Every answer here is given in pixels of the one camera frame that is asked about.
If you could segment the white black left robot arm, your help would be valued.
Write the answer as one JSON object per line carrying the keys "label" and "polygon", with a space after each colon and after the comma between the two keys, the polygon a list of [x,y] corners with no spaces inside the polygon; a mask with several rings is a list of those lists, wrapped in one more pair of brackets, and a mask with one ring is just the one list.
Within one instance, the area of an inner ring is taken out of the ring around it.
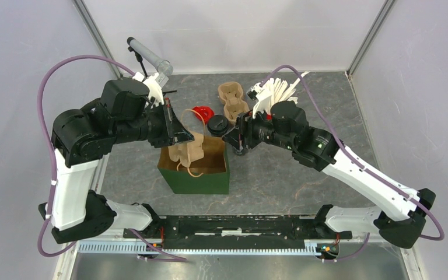
{"label": "white black left robot arm", "polygon": [[169,100],[155,97],[157,90],[159,85],[131,78],[109,80],[99,98],[54,120],[51,142],[58,180],[49,217],[57,243],[109,229],[134,229],[148,238],[159,233],[158,216],[148,204],[120,204],[91,188],[100,160],[116,144],[147,141],[163,148],[194,140]]}

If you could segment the single brown cup carrier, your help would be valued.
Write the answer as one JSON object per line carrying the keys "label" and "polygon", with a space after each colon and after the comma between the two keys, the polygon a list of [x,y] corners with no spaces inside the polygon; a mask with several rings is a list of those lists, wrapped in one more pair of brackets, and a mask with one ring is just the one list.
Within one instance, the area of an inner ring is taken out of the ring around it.
{"label": "single brown cup carrier", "polygon": [[173,162],[180,162],[184,167],[190,167],[192,162],[204,158],[203,142],[204,134],[191,132],[194,140],[188,143],[168,147],[169,158]]}

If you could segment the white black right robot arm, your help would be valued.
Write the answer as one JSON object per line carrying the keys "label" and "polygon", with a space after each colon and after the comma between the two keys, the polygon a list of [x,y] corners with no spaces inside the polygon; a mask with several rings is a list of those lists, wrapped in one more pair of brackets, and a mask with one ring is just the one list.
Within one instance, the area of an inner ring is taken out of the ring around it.
{"label": "white black right robot arm", "polygon": [[373,202],[368,208],[323,205],[313,223],[321,238],[335,232],[375,233],[394,246],[410,249],[422,236],[435,193],[404,186],[375,169],[332,133],[311,127],[305,111],[293,101],[280,101],[270,114],[239,115],[222,139],[238,151],[260,143],[289,150],[301,165],[338,179]]}

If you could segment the dark translucent cup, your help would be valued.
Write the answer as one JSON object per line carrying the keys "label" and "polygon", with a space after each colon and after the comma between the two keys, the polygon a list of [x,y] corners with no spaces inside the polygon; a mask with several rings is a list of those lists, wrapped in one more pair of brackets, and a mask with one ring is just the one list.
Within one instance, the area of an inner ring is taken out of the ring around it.
{"label": "dark translucent cup", "polygon": [[247,153],[248,149],[247,148],[234,148],[233,149],[233,153],[237,156],[244,156]]}
{"label": "dark translucent cup", "polygon": [[213,115],[206,126],[213,137],[222,137],[229,130],[229,120],[224,115]]}

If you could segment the brown paper bag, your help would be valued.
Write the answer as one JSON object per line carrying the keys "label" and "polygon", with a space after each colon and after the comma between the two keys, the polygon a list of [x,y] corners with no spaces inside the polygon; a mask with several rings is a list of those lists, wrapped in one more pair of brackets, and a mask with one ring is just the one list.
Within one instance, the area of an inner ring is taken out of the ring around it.
{"label": "brown paper bag", "polygon": [[229,177],[227,149],[218,137],[190,131],[194,139],[160,150],[157,169],[166,181]]}

